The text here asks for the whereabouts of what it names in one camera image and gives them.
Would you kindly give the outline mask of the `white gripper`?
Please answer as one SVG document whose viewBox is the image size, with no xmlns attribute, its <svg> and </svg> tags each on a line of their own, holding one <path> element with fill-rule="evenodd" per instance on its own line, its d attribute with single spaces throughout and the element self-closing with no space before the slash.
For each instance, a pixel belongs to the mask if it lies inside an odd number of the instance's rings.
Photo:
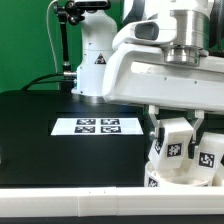
<svg viewBox="0 0 224 224">
<path fill-rule="evenodd" d="M 188 113 L 193 128 L 188 156 L 193 157 L 204 111 L 224 112 L 224 59 L 197 49 L 196 63 L 177 57 L 167 62 L 165 51 L 176 37 L 174 19 L 138 21 L 123 27 L 112 43 L 114 53 L 106 64 L 102 94 L 107 102 L 150 105 L 150 137 L 157 140 L 163 134 L 158 107 L 193 109 Z"/>
</svg>

